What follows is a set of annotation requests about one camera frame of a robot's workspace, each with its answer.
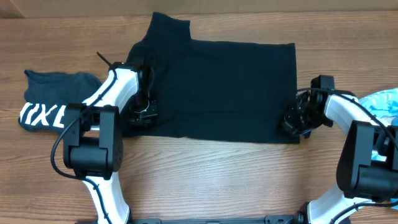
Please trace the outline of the plain black t-shirt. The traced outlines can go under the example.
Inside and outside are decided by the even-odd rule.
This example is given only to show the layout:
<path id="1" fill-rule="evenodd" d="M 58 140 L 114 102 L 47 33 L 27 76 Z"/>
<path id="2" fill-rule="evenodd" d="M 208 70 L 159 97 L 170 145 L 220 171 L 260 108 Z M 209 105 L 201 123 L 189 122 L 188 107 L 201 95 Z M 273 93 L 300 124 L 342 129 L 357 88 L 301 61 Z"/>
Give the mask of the plain black t-shirt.
<path id="1" fill-rule="evenodd" d="M 281 130 L 295 101 L 294 44 L 194 40 L 190 22 L 155 12 L 128 62 L 154 70 L 158 117 L 144 136 L 297 144 Z"/>

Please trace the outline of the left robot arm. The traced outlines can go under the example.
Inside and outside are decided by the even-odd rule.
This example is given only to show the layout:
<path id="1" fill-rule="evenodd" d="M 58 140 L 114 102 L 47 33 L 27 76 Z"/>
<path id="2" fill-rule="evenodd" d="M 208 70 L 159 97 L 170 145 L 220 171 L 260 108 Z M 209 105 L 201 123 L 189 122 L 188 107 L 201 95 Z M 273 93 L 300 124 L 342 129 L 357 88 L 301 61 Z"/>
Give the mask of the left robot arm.
<path id="1" fill-rule="evenodd" d="M 132 223 L 121 190 L 123 132 L 151 128 L 158 116 L 151 95 L 154 70 L 145 64 L 115 62 L 103 85 L 82 103 L 65 109 L 63 162 L 93 200 L 97 223 Z"/>

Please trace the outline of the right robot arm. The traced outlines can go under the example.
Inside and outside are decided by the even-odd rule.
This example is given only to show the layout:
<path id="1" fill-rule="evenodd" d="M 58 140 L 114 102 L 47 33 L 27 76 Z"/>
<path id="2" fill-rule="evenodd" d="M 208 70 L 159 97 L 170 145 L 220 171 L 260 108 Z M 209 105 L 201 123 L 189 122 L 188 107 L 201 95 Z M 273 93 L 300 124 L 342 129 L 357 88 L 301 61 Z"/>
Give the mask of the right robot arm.
<path id="1" fill-rule="evenodd" d="M 397 206 L 397 126 L 377 119 L 354 93 L 337 90 L 332 76 L 320 75 L 298 89 L 280 121 L 290 136 L 305 138 L 334 124 L 346 136 L 336 184 L 295 214 L 281 216 L 283 223 L 349 223 L 363 207 Z"/>

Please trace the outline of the light blue garment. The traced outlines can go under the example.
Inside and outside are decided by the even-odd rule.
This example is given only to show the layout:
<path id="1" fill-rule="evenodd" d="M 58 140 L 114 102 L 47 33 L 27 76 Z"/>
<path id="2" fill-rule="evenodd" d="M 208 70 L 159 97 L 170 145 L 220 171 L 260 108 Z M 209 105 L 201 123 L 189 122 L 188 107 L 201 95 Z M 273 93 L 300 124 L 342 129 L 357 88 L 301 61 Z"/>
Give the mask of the light blue garment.
<path id="1" fill-rule="evenodd" d="M 359 103 L 384 124 L 397 126 L 397 88 L 365 96 Z"/>

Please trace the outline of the folded black shirt white letters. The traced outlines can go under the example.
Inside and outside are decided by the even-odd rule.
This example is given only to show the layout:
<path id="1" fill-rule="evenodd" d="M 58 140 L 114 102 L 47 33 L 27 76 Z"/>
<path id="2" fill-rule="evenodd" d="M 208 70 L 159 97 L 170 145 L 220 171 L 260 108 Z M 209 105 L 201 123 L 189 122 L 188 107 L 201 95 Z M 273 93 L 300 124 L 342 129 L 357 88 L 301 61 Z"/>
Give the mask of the folded black shirt white letters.
<path id="1" fill-rule="evenodd" d="M 26 131 L 64 130 L 64 111 L 70 103 L 81 103 L 102 85 L 100 79 L 85 72 L 39 73 L 25 70 L 28 87 L 24 92 L 25 105 L 18 123 Z"/>

